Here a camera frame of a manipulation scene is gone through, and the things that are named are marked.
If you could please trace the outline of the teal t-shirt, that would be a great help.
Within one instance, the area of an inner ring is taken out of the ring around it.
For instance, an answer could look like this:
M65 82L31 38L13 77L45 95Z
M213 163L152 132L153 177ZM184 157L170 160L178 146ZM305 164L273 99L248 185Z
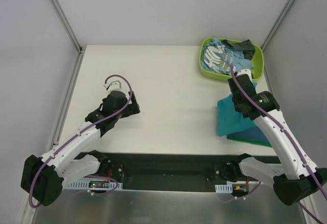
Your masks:
M220 137L256 127L252 120L235 111L232 94L217 101L217 109L217 135Z

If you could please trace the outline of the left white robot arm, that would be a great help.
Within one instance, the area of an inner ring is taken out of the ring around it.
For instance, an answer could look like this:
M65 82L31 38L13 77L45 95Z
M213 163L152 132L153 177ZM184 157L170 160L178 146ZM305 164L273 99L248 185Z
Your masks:
M119 90L109 92L63 143L42 156L31 155L25 160L20 186L29 194L30 207L52 204L64 187L80 178L94 175L111 180L109 160L101 152L93 150L80 160L75 158L113 129L119 119L140 113L134 92L128 94L127 97Z

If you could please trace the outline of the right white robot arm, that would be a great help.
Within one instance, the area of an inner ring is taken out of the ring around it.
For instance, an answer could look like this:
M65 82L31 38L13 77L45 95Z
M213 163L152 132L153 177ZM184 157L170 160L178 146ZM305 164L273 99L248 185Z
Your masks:
M274 96L258 93L247 74L238 74L228 80L235 110L250 118L263 132L274 149L281 168L270 166L249 154L232 160L231 181L252 177L270 186L279 200L290 206L311 194L326 192L326 168L319 168L305 153L289 131L280 106Z

